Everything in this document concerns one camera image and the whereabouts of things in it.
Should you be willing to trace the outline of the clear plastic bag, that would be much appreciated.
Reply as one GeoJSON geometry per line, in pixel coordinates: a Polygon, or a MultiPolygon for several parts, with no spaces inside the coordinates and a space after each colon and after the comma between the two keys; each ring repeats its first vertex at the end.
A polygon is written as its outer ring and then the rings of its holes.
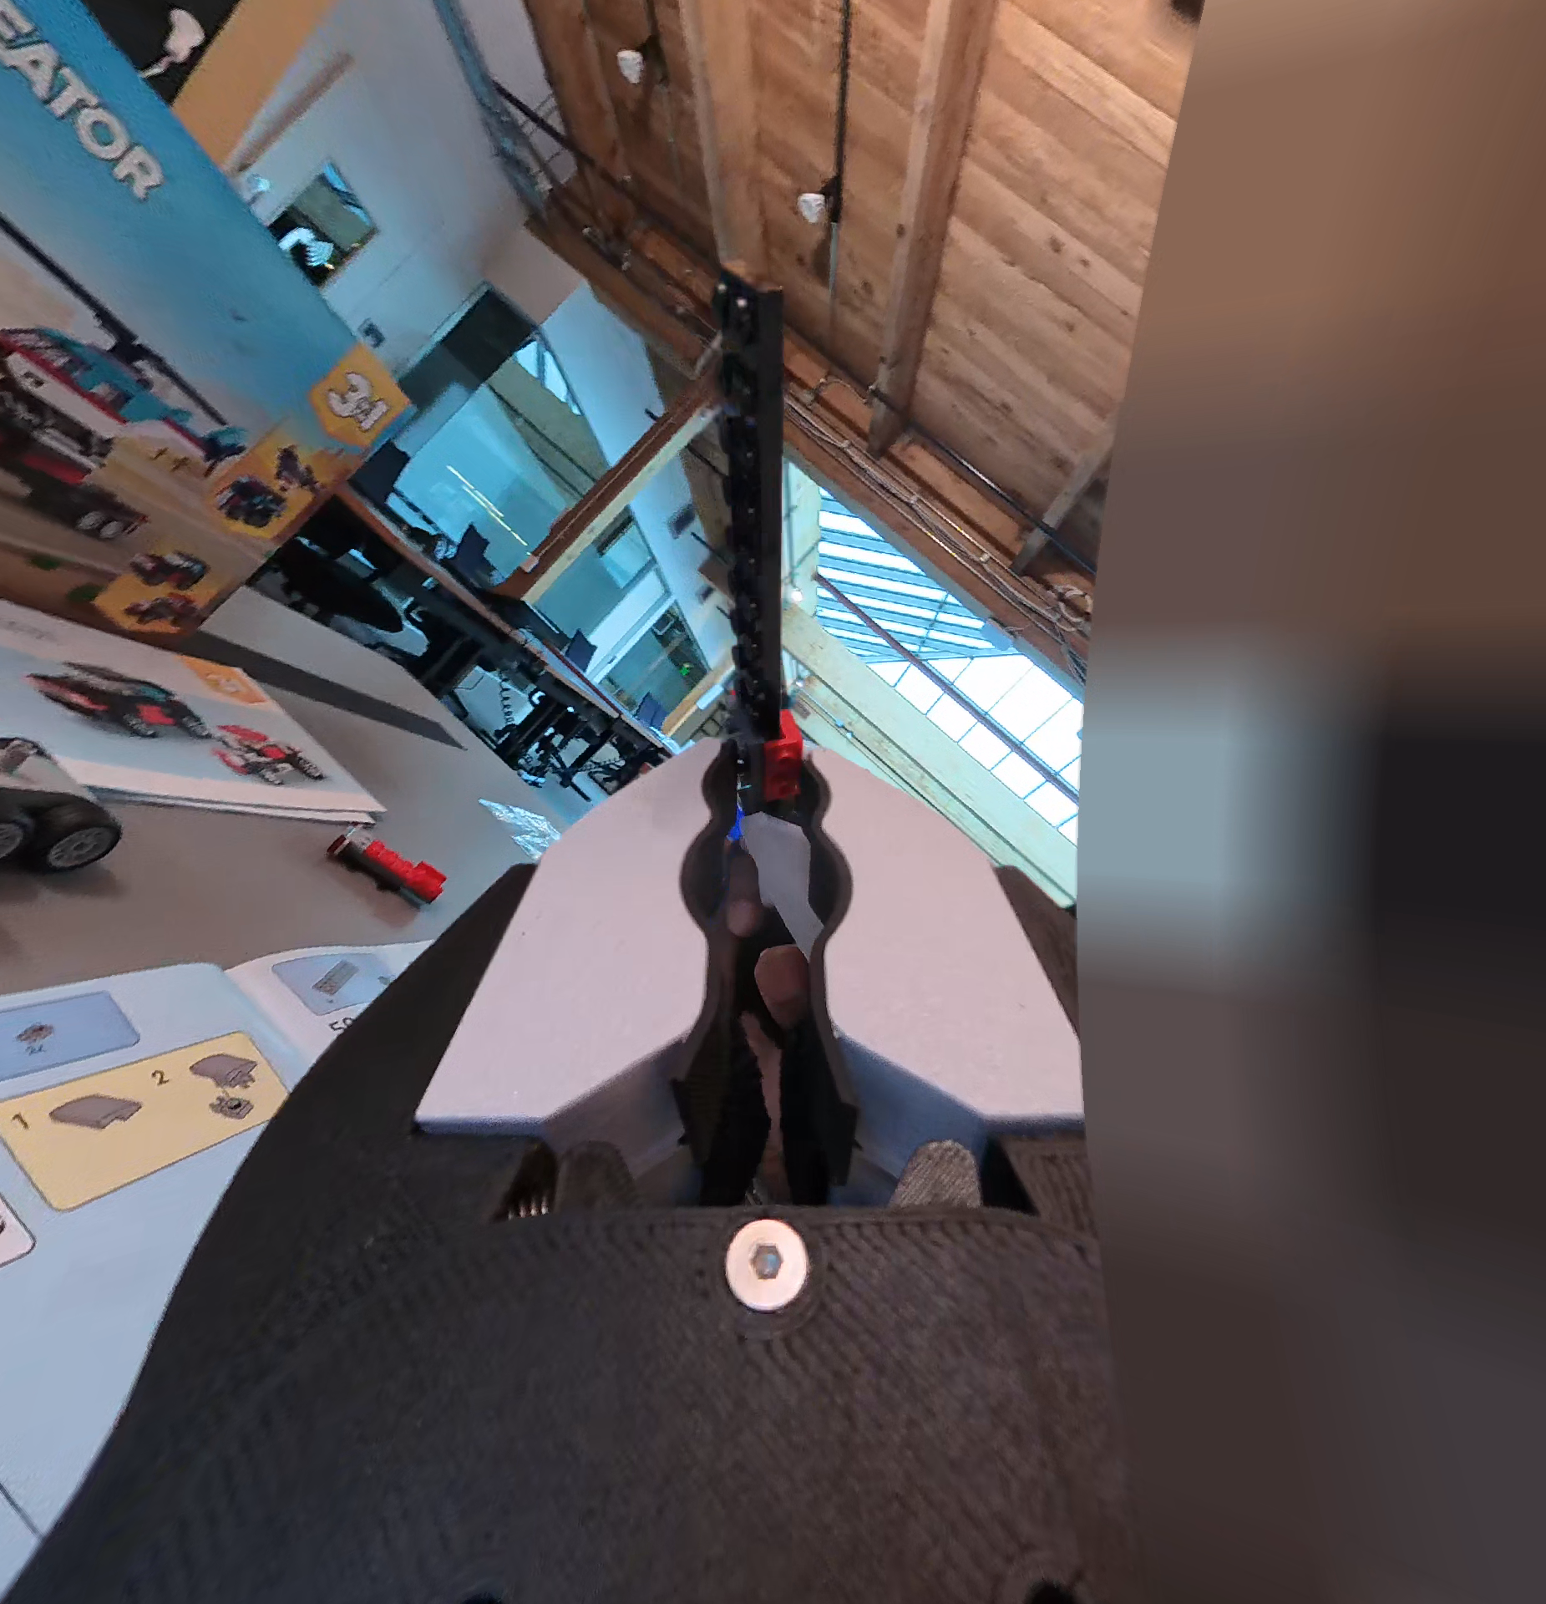
{"type": "Polygon", "coordinates": [[[501,829],[511,838],[522,861],[529,864],[540,864],[543,857],[562,840],[562,829],[552,825],[543,811],[501,803],[491,799],[482,799],[479,806],[494,824],[501,824],[501,829]]]}

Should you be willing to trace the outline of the lego set box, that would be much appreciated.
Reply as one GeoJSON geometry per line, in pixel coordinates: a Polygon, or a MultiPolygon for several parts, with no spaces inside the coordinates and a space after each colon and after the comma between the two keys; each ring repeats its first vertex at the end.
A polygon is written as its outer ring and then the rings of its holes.
{"type": "Polygon", "coordinates": [[[180,102],[240,2],[0,2],[0,597],[169,644],[405,394],[180,102]]]}

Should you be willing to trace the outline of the long black lego plate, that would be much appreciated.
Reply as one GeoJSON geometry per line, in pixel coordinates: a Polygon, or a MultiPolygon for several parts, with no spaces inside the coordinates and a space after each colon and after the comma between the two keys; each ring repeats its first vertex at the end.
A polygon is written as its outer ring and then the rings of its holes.
{"type": "Polygon", "coordinates": [[[782,291],[722,269],[714,290],[719,322],[719,441],[728,507],[728,626],[735,632],[735,739],[743,811],[786,811],[800,774],[778,774],[768,743],[786,708],[782,664],[785,614],[785,304],[782,291]]]}

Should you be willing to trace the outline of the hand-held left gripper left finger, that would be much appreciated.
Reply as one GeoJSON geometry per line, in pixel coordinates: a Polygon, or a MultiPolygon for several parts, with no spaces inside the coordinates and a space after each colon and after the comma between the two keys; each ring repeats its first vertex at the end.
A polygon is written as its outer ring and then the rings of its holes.
{"type": "Polygon", "coordinates": [[[697,1205],[728,1066],[740,763],[697,743],[545,850],[415,1111],[426,1138],[616,1148],[643,1199],[697,1205]]]}

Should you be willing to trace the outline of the open lego instruction booklet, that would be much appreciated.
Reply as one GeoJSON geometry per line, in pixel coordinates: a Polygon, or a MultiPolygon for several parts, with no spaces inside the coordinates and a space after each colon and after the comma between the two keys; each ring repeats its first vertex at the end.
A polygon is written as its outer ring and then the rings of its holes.
{"type": "Polygon", "coordinates": [[[317,945],[0,995],[0,1588],[114,1430],[256,1138],[426,947],[317,945]]]}

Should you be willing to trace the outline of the row of black desks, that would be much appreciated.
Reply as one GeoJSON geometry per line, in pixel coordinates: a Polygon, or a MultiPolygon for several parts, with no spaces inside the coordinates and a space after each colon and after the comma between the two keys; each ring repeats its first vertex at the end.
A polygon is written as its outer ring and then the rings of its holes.
{"type": "Polygon", "coordinates": [[[260,568],[274,597],[340,624],[447,703],[522,781],[621,793],[673,756],[526,603],[466,586],[391,515],[337,491],[260,568]]]}

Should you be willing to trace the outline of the car cover instruction booklet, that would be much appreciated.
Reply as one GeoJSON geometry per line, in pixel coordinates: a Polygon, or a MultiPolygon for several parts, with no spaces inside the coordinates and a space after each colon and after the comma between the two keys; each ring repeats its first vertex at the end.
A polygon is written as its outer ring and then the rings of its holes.
{"type": "Polygon", "coordinates": [[[119,801],[368,824],[386,811],[245,671],[0,601],[0,743],[119,801]]]}

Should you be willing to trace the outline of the black red lego truck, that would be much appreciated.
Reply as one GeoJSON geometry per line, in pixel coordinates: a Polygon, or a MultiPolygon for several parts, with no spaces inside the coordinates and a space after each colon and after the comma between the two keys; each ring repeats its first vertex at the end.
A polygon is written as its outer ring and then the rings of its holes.
{"type": "Polygon", "coordinates": [[[121,840],[114,811],[30,737],[0,737],[0,867],[74,874],[121,840]]]}

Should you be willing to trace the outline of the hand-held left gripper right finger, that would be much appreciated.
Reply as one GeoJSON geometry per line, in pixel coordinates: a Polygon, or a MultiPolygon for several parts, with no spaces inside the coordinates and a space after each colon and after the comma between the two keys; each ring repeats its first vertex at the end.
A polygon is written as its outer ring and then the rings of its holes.
{"type": "Polygon", "coordinates": [[[810,1014],[782,1118],[797,1200],[897,1179],[918,1148],[1082,1141],[1082,1046],[1036,938],[1071,917],[1020,871],[830,751],[811,751],[803,849],[782,832],[782,921],[810,1014]]]}

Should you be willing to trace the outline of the grey red lego assembly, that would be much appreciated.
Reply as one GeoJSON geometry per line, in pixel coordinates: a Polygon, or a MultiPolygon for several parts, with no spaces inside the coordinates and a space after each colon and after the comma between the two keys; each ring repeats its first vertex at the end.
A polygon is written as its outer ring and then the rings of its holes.
{"type": "Polygon", "coordinates": [[[395,892],[415,906],[430,906],[445,892],[447,876],[429,861],[408,860],[368,829],[342,832],[326,857],[347,874],[370,878],[381,892],[395,892]]]}

